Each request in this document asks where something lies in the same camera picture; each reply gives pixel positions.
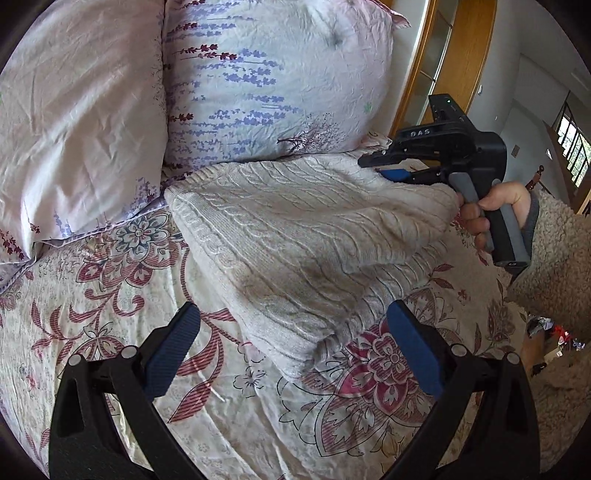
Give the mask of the person's right hand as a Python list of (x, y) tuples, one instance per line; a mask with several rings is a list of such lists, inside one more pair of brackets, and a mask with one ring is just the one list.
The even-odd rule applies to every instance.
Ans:
[(484, 213), (496, 211), (503, 206), (510, 206), (518, 225), (523, 228), (532, 205), (530, 192), (518, 182), (502, 182), (494, 185), (488, 195), (477, 203), (461, 200), (460, 220), (466, 230), (484, 244), (485, 234), (490, 230), (490, 222)]

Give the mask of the right fleece sleeve forearm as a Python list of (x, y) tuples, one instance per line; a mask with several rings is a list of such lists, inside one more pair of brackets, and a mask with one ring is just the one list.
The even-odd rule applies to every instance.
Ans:
[(523, 228), (530, 265), (508, 290), (529, 313), (590, 340), (590, 219), (544, 192), (532, 194)]

